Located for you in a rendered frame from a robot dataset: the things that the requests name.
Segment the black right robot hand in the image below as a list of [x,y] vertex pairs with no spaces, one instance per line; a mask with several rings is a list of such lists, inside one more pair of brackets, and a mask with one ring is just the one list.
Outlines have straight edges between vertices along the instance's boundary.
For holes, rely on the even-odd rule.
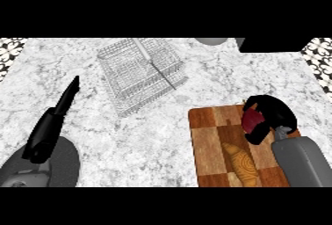
[[252,132],[249,134],[245,132],[246,141],[252,145],[261,144],[270,129],[286,127],[286,134],[296,130],[295,114],[279,98],[270,95],[249,96],[242,111],[245,112],[249,108],[259,112],[264,117],[264,122],[257,125]]

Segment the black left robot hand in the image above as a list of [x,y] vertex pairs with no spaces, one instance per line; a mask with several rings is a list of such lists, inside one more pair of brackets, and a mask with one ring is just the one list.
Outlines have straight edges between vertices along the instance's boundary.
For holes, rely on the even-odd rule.
[[50,158],[59,140],[65,116],[78,91],[79,77],[75,76],[60,95],[56,106],[46,110],[28,137],[22,158],[31,163],[41,164]]

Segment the dark red pear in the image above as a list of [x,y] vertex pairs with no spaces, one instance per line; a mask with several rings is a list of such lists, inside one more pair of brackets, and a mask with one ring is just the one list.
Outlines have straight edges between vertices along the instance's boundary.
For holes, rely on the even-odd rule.
[[240,117],[240,126],[243,131],[249,134],[259,123],[264,122],[264,117],[259,112],[249,108]]

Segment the checkered wooden cutting board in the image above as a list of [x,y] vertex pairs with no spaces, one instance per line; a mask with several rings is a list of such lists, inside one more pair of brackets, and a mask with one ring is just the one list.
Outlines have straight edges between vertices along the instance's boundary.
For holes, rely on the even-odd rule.
[[221,143],[227,142],[243,149],[252,159],[258,172],[257,186],[288,187],[271,151],[273,129],[259,145],[249,144],[243,136],[240,117],[242,105],[193,108],[187,112],[198,186],[242,186],[231,168],[230,154],[221,147]]

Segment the golden brown croissant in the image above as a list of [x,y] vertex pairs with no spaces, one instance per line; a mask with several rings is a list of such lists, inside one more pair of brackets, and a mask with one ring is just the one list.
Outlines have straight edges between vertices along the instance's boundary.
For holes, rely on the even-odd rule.
[[242,185],[245,187],[257,186],[258,171],[248,153],[242,148],[227,142],[221,143],[221,147],[228,153],[231,168]]

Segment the black box appliance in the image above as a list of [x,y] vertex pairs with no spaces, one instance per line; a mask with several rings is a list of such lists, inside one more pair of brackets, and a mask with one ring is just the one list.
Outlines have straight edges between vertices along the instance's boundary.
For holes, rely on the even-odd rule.
[[280,53],[299,52],[311,38],[236,38],[236,44],[242,53]]

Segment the grey round object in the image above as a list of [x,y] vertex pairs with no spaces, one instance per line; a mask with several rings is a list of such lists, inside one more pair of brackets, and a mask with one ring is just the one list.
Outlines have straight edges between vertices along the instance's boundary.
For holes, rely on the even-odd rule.
[[196,41],[208,46],[217,46],[226,42],[226,38],[196,38]]

